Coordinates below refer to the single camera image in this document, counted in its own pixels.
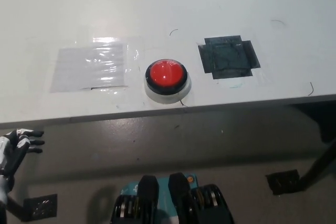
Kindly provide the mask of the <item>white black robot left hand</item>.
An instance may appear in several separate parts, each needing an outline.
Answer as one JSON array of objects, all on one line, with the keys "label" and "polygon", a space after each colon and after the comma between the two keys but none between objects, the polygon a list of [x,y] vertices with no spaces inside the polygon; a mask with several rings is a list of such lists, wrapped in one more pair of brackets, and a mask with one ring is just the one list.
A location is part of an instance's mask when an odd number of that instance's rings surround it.
[{"label": "white black robot left hand", "polygon": [[1,136],[1,175],[14,176],[27,153],[43,152],[38,146],[45,141],[39,140],[44,131],[16,129]]}]

